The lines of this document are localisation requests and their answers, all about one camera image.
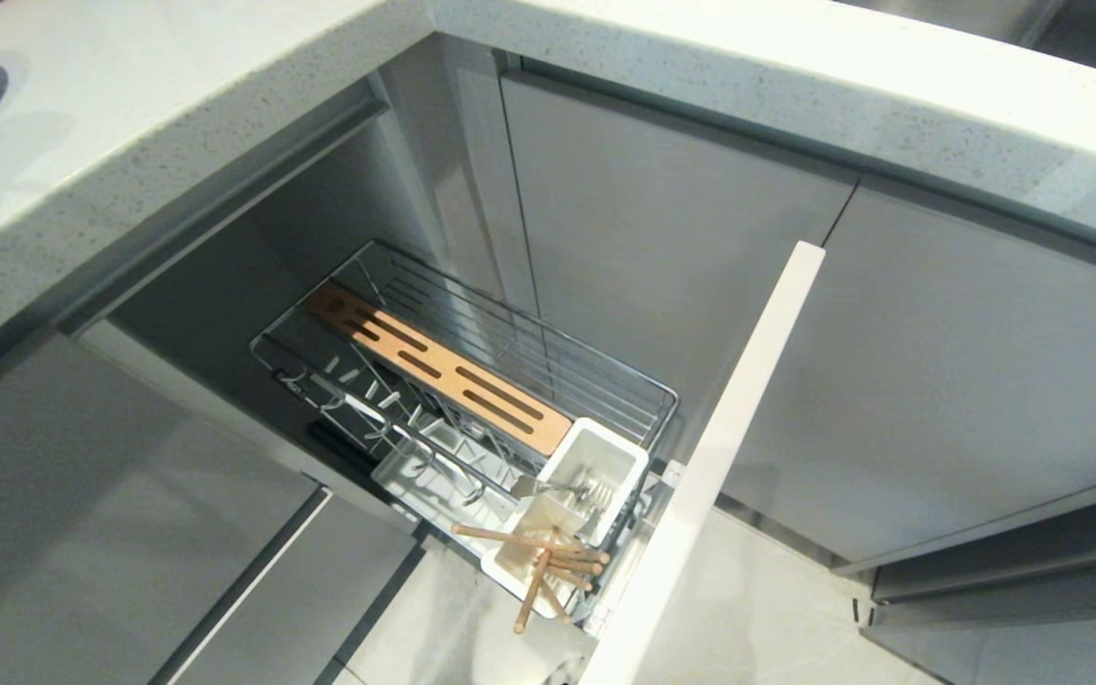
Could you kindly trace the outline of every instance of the white speckled countertop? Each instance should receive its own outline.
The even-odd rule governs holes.
[[[1096,231],[1096,70],[826,0],[3,0],[0,326],[435,30]]]

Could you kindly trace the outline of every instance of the chrome wire rack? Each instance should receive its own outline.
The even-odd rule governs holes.
[[[651,453],[678,404],[670,387],[381,241],[354,252],[320,285],[327,282],[570,420],[593,418]],[[422,471],[450,481],[463,507],[490,501],[491,491],[504,509],[517,473],[543,467],[544,455],[327,327],[301,307],[305,299],[252,340],[252,354],[354,443],[378,458],[424,464]]]

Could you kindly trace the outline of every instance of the floor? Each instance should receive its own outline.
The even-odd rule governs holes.
[[[865,593],[713,510],[638,685],[936,685],[857,633],[853,597]],[[593,650],[580,630],[548,620],[515,637],[517,606],[432,547],[335,685],[539,685]]]

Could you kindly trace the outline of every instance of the corner cabinet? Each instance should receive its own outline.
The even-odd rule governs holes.
[[[1096,250],[883,182],[825,248],[727,494],[847,572],[1096,502]]]

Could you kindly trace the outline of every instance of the grey cabinet door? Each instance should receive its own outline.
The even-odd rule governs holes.
[[[549,79],[503,92],[540,316],[678,391],[659,455],[684,459],[853,175]]]
[[[1096,502],[1096,252],[878,187],[726,481],[848,571]]]
[[[48,340],[0,378],[0,684],[148,682],[315,489]],[[340,545],[378,535],[347,509]],[[399,560],[354,571],[386,580]]]

